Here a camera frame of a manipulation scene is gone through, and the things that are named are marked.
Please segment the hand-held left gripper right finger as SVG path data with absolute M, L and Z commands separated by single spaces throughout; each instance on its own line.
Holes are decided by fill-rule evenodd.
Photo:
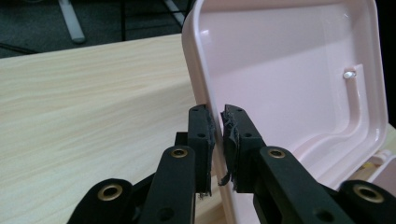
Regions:
M 253 192 L 257 177 L 254 157 L 265 143 L 248 113 L 236 105 L 226 105 L 223 122 L 223 155 L 227 180 L 236 192 Z

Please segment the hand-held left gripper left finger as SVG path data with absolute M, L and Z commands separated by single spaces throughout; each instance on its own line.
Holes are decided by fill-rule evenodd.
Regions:
M 214 131 L 213 119 L 206 105 L 196 105 L 189 110 L 188 146 L 195 153 L 196 192 L 201 197 L 211 194 Z

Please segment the pink plastic storage box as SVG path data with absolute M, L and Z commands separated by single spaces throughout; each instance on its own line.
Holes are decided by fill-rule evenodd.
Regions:
M 384 146 L 375 0 L 196 0 L 182 46 L 198 104 L 245 109 L 321 184 L 337 189 Z

